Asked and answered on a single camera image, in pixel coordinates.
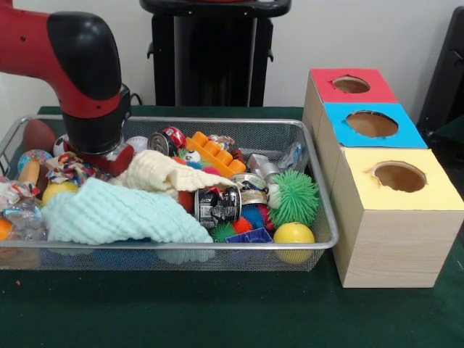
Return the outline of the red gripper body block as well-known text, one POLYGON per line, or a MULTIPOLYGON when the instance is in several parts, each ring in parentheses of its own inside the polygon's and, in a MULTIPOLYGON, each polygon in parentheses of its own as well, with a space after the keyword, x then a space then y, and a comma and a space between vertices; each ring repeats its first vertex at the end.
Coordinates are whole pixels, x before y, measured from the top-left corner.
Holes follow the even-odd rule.
POLYGON ((87 154, 86 161, 103 172, 119 176, 128 169, 134 155, 135 150, 131 145, 119 145, 105 154, 87 154))

